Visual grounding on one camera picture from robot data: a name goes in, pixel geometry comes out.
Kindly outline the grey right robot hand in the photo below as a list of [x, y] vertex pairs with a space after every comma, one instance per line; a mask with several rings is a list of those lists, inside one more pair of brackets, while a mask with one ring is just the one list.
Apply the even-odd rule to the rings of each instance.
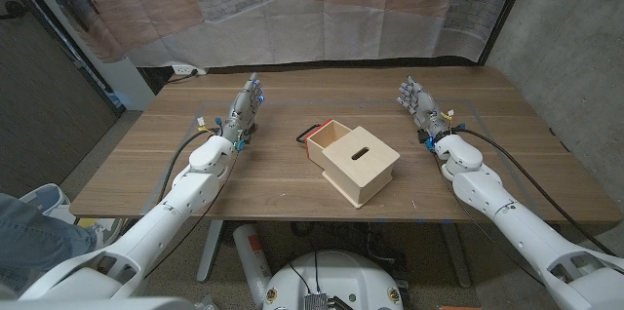
[[401, 84], [399, 93], [397, 102], [411, 115], [418, 128], [420, 143], [435, 144], [449, 134], [447, 118], [439, 104], [420, 83], [409, 76], [407, 81]]

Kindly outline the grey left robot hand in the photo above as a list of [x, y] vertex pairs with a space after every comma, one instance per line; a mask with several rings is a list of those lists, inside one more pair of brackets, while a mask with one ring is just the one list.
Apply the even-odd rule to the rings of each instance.
[[264, 101], [263, 90], [257, 74], [253, 73], [242, 91], [233, 100], [222, 125], [221, 136], [231, 142], [248, 143], [255, 130], [255, 114]]

